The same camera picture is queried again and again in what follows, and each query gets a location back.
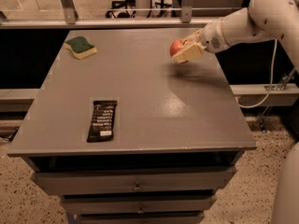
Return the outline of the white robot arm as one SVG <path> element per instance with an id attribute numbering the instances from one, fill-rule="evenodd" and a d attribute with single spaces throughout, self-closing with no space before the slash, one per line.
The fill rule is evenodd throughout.
<path id="1" fill-rule="evenodd" d="M 294 0 L 250 0 L 247 7 L 174 41 L 170 55 L 185 63 L 206 51 L 218 53 L 236 44 L 271 39 L 284 48 L 299 71 L 299 11 Z M 299 143 L 283 163 L 270 224 L 299 224 Z"/>

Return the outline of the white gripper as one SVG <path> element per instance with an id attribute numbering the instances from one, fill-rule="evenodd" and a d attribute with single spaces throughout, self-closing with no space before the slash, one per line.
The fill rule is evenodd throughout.
<path id="1" fill-rule="evenodd" d="M 185 38 L 188 43 L 200 41 L 204 46 L 201 43 L 190 43 L 186 46 L 179 44 L 171 55 L 172 59 L 177 63 L 186 63 L 200 58 L 205 50 L 211 53 L 218 53 L 230 48 L 224 38 L 221 26 L 222 19 L 218 19 L 207 24 L 202 30 L 197 30 L 188 35 Z"/>

